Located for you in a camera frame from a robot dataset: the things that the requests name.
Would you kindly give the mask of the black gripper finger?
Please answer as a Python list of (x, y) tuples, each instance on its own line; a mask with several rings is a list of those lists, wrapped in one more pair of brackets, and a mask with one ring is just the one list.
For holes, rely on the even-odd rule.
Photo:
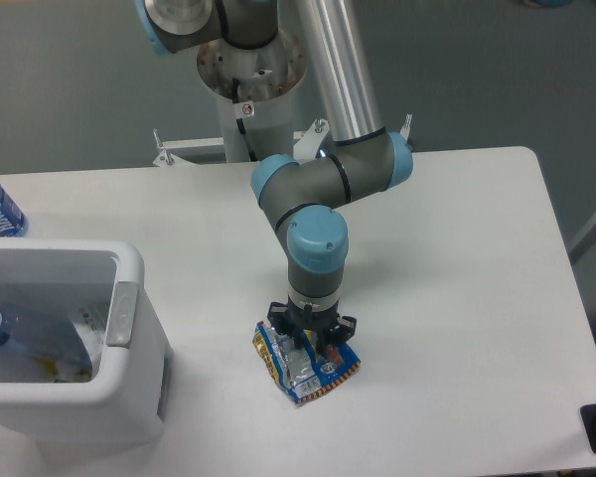
[(302, 329), (292, 320), (290, 309), (286, 304), (271, 302), (267, 319), (277, 334), (290, 337), (296, 349), (303, 348)]
[(335, 320), (317, 331), (316, 351), (324, 354), (330, 346), (340, 347), (354, 337), (357, 329), (357, 319), (352, 316), (337, 315)]

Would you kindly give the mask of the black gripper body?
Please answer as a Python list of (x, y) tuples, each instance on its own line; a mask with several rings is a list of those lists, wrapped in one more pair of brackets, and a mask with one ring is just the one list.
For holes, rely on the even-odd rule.
[(317, 307), (304, 305), (300, 307), (291, 299), (287, 302), (287, 310), (284, 312), (284, 318), (287, 320), (286, 334), (297, 336), (301, 331), (315, 331), (324, 336), (324, 340), (332, 340), (335, 330), (338, 328), (338, 306), (336, 301), (330, 307)]

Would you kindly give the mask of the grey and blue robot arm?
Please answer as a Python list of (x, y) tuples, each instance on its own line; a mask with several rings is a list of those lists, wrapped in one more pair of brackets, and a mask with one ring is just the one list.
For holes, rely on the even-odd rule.
[[(288, 262), (288, 298), (271, 307), (272, 326), (296, 345), (306, 331), (319, 350), (345, 344), (357, 322), (338, 311), (349, 249), (339, 207), (401, 184), (413, 168), (406, 140), (380, 118), (353, 4), (299, 2), (300, 42), (280, 28), (274, 1), (139, 1), (135, 8), (154, 49), (198, 49), (200, 76), (229, 107), (224, 142), (255, 166), (252, 191)], [(292, 133), (266, 121), (262, 107), (286, 97), (307, 67), (334, 147), (302, 163), (292, 157)]]

